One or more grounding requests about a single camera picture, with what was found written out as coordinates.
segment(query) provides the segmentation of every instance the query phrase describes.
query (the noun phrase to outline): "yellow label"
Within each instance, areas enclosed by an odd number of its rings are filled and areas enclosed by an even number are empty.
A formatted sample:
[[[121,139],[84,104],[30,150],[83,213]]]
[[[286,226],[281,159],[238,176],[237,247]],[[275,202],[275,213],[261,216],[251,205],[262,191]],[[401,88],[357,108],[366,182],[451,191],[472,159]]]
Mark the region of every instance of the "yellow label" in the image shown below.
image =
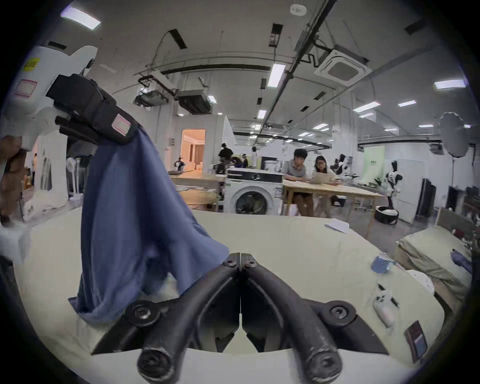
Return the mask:
[[[33,71],[39,61],[40,61],[40,57],[34,57],[31,59],[28,59],[28,61],[24,65],[24,72]]]

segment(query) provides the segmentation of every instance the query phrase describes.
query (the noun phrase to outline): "blue folded fabric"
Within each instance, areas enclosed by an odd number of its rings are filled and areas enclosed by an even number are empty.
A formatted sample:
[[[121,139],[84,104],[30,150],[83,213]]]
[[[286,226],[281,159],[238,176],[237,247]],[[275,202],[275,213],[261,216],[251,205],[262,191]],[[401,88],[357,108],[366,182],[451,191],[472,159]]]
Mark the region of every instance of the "blue folded fabric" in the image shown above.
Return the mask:
[[[148,135],[104,141],[89,166],[82,211],[82,277],[69,299],[88,323],[115,320],[168,272],[183,293],[228,257],[175,189]]]

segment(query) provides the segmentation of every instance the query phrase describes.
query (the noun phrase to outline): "paper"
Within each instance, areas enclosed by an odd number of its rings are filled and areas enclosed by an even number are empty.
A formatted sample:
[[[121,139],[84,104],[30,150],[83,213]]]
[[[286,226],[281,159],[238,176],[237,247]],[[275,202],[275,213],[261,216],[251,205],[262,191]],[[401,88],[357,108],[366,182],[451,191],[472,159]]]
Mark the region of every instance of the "paper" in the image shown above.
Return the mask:
[[[332,221],[325,224],[325,226],[343,233],[347,233],[348,228],[350,227],[350,225],[347,222],[337,220],[337,219],[332,219]]]

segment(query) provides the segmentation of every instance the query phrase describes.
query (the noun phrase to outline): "air conditioner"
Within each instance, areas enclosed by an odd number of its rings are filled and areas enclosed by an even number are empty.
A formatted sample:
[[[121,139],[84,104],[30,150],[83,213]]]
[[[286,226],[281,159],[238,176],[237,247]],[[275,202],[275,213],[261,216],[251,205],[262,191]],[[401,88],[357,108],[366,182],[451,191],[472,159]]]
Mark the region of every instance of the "air conditioner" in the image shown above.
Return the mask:
[[[330,52],[327,51],[320,57],[315,74],[344,86],[351,86],[370,72],[372,70],[366,66],[365,58],[335,45]]]

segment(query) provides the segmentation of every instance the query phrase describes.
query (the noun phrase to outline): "beige cloth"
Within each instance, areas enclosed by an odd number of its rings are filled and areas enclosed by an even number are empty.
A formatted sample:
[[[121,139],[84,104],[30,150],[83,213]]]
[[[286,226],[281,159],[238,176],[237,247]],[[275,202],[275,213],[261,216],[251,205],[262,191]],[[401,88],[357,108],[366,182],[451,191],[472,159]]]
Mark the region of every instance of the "beige cloth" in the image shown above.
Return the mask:
[[[401,239],[394,258],[405,268],[430,277],[435,291],[455,312],[465,300],[472,276],[454,264],[450,256],[452,249],[471,260],[469,251],[458,238],[445,228],[434,226]]]
[[[419,320],[427,344],[437,338],[444,311],[412,276],[399,268],[377,276],[370,264],[379,250],[360,235],[325,227],[328,219],[250,216],[194,211],[198,222],[231,252],[251,253],[300,296],[328,302],[345,300],[378,335],[390,355],[411,365],[404,330]],[[81,208],[32,230],[32,248],[14,267],[22,303],[40,340],[67,367],[78,369],[110,324],[92,327],[80,319],[68,298],[75,296],[81,268]],[[372,306],[376,284],[392,290],[400,303],[396,325],[388,332]],[[177,295],[169,281],[157,300]]]

